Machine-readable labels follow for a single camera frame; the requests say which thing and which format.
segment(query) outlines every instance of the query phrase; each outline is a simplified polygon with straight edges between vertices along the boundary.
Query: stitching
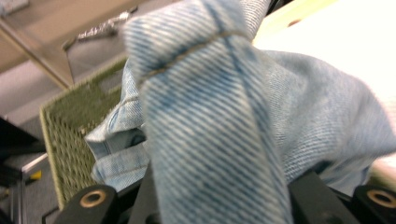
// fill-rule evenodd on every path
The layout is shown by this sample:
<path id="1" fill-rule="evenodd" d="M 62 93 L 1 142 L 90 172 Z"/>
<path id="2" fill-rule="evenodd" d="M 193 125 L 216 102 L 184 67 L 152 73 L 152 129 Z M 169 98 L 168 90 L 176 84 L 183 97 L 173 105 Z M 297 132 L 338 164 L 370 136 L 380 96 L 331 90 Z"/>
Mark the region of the stitching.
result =
<path id="1" fill-rule="evenodd" d="M 160 74 L 160 73 L 165 72 L 167 69 L 171 68 L 171 67 L 174 66 L 176 63 L 182 61 L 182 60 L 183 60 L 184 58 L 186 58 L 189 54 L 195 52 L 196 50 L 202 49 L 203 47 L 205 47 L 206 45 L 208 45 L 208 44 L 210 44 L 210 43 L 216 41 L 217 39 L 224 38 L 224 37 L 231 36 L 231 35 L 239 35 L 239 36 L 242 36 L 242 37 L 244 37 L 244 38 L 248 38 L 244 33 L 239 32 L 239 31 L 223 32 L 223 33 L 214 35 L 214 36 L 210 37 L 209 39 L 207 39 L 206 42 L 204 42 L 204 43 L 202 43 L 202 44 L 197 44 L 197 45 L 195 45 L 195 46 L 192 46 L 192 47 L 190 47 L 189 49 L 187 49 L 186 51 L 184 51 L 183 53 L 177 55 L 177 56 L 175 57 L 175 59 L 173 59 L 170 63 L 167 63 L 166 65 L 164 65 L 162 68 L 153 70 L 153 71 L 147 73 L 146 75 L 142 76 L 142 77 L 139 79 L 138 83 L 137 83 L 137 88 L 140 90 L 140 89 L 142 88 L 142 86 L 143 86 L 143 83 L 144 83 L 147 79 L 149 79 L 149 78 L 151 78 L 151 77 L 154 77 L 154 76 L 156 76 L 156 75 L 158 75 L 158 74 Z"/>

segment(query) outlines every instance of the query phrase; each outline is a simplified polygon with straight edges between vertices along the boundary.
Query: basket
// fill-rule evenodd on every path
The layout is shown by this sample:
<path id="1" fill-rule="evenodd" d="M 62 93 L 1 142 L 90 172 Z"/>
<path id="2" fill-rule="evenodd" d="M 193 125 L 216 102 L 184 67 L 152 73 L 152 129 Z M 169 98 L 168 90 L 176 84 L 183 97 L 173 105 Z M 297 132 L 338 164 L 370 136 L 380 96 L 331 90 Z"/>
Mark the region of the basket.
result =
<path id="1" fill-rule="evenodd" d="M 96 184 L 91 178 L 95 159 L 84 136 L 120 101 L 120 76 L 125 62 L 125 57 L 117 59 L 41 108 L 40 119 L 60 209 L 77 192 Z"/>

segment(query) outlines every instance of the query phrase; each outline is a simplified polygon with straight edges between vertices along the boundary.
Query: denim fabric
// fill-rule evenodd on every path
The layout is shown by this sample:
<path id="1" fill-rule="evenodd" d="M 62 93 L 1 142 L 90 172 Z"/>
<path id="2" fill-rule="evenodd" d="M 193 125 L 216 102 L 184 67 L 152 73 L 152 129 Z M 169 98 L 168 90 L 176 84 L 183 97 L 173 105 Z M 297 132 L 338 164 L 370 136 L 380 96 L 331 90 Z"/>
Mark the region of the denim fabric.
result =
<path id="1" fill-rule="evenodd" d="M 147 147 L 141 144 L 145 138 L 142 136 L 142 108 L 131 71 L 131 63 L 127 61 L 122 74 L 120 103 L 85 137 L 96 159 L 93 179 L 116 190 L 140 179 L 149 163 Z"/>
<path id="2" fill-rule="evenodd" d="M 286 186 L 307 169 L 350 193 L 396 150 L 365 85 L 312 57 L 253 48 L 243 13 L 234 0 L 185 1 L 125 27 L 121 103 L 87 140 L 106 145 L 143 115 L 165 224 L 291 223 Z M 120 112 L 137 98 L 134 80 L 142 107 Z M 113 186 L 148 161 L 141 145 L 95 150 L 105 165 L 94 173 Z"/>
<path id="3" fill-rule="evenodd" d="M 252 39 L 259 29 L 270 1 L 240 0 L 240 3 L 247 22 L 247 35 Z M 120 171 L 120 167 L 112 168 L 114 158 L 117 158 L 114 154 L 122 155 L 124 158 L 125 156 L 129 157 L 131 163 L 139 164 L 140 157 L 136 156 L 135 153 L 137 155 L 144 155 L 144 152 L 139 150 L 146 151 L 142 147 L 134 147 L 136 142 L 140 142 L 138 140 L 141 137 L 139 136 L 141 132 L 137 129 L 143 124 L 143 118 L 131 69 L 131 61 L 128 61 L 123 70 L 120 103 L 106 117 L 100 126 L 86 136 L 86 141 L 97 160 L 97 163 L 92 169 L 92 177 L 97 182 L 106 183 L 116 189 L 121 189 L 121 186 L 125 186 L 127 183 L 134 183 L 138 179 L 135 177 L 139 176 L 135 174 L 145 172 L 147 168 L 147 166 L 140 166 L 139 169 L 130 166 L 122 166 L 124 168 L 122 172 Z M 126 174 L 129 168 L 132 169 L 130 170 L 131 175 L 129 178 L 122 179 L 120 182 L 114 181 L 114 175 L 117 172 Z"/>

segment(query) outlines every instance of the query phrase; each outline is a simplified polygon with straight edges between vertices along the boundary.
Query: brass grommet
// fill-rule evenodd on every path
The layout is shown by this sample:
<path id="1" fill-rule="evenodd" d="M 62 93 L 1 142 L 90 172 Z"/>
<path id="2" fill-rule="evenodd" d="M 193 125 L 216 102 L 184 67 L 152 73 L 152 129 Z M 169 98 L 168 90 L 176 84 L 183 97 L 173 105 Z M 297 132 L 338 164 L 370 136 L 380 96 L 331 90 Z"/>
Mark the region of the brass grommet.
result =
<path id="1" fill-rule="evenodd" d="M 387 208 L 396 208 L 396 198 L 393 195 L 386 193 L 384 190 L 371 189 L 367 192 L 367 196 L 379 205 Z"/>
<path id="2" fill-rule="evenodd" d="M 102 203 L 106 198 L 106 194 L 101 189 L 91 191 L 84 195 L 79 204 L 85 208 L 95 207 L 96 205 Z"/>

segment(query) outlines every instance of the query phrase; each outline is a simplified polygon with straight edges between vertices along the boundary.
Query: white surface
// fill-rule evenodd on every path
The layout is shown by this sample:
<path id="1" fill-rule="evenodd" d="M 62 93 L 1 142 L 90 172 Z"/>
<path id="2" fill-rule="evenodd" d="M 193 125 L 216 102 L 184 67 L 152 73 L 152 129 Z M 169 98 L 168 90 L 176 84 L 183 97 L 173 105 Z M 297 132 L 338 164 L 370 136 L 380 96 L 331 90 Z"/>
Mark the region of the white surface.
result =
<path id="1" fill-rule="evenodd" d="M 358 77 L 384 106 L 396 133 L 395 22 L 396 1 L 340 0 L 275 35 L 256 36 L 254 44 L 311 55 Z M 378 165 L 396 181 L 396 155 Z"/>

